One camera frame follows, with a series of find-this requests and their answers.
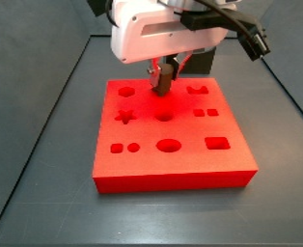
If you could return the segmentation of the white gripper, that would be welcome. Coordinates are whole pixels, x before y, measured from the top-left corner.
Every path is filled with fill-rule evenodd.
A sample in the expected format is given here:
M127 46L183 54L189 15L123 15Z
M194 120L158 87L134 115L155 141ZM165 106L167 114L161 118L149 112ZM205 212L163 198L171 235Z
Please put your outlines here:
M158 86L161 67L158 57L166 57L171 79L177 77L174 53L211 48L223 40L227 30L209 28L190 31L179 22L175 8L159 0L113 0L111 51L118 60L134 63L149 60L147 74L153 87Z

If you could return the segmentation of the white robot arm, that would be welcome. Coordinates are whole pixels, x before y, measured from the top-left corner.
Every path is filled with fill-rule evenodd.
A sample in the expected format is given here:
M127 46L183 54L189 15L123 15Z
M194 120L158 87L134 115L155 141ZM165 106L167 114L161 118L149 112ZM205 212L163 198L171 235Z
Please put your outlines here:
M227 30L211 27L190 31L179 22L183 11L203 14L193 0L86 0L95 16L106 14L111 24L110 48L123 64L149 61L153 90L170 88L197 51L213 50Z

